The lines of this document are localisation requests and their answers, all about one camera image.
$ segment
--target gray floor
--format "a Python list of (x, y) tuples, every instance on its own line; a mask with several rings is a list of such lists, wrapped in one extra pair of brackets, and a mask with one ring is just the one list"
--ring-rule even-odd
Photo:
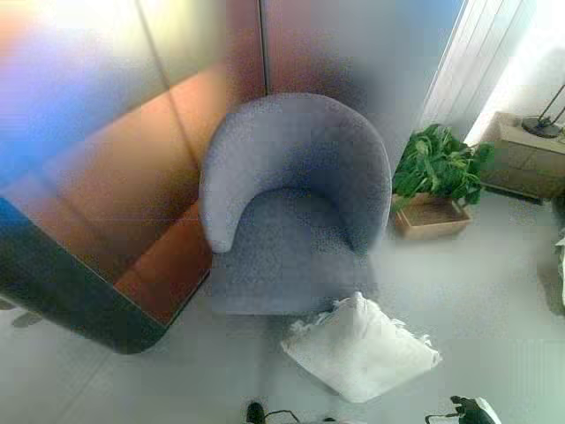
[[(364, 405), (348, 405), (282, 353), (288, 318), (211, 314), (197, 297), (152, 350), (120, 356), (40, 322), (0, 314), (1, 422), (239, 423), (254, 398), (302, 420), (420, 423), (448, 397), (482, 396), (512, 424), (562, 421), (565, 310), (544, 207), (487, 193), (460, 237), (399, 240), (373, 253), (381, 307), (429, 333), (444, 361)], [(273, 418), (272, 423), (285, 422)]]

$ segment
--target chair seat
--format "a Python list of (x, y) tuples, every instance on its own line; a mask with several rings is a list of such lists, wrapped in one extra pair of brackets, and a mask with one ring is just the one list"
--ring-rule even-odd
[(233, 247), (214, 257), (203, 291), (222, 313), (310, 314), (355, 291), (371, 297), (373, 279), (334, 206), (311, 191), (285, 188), (249, 203)]

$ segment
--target wooden cabinet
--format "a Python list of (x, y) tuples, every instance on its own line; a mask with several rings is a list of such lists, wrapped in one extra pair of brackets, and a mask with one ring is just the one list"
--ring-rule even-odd
[(481, 173), (486, 186), (535, 199), (565, 192), (565, 144), (529, 134), (521, 119), (497, 112), (482, 143), (494, 147), (493, 158)]

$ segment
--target wooden planter box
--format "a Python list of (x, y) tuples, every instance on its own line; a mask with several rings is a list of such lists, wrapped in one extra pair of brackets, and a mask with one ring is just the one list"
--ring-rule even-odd
[[(393, 202), (399, 198), (393, 196)], [(395, 225), (405, 239), (428, 240), (457, 234), (471, 217), (451, 199), (417, 194), (411, 202), (395, 213)]]

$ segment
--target gray armchair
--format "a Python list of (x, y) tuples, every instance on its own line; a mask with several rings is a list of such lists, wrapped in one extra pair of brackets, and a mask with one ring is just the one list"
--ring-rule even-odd
[(213, 309), (309, 314), (371, 296), (366, 253), (390, 198), (380, 135), (354, 110), (306, 94), (241, 106), (217, 130), (200, 185)]

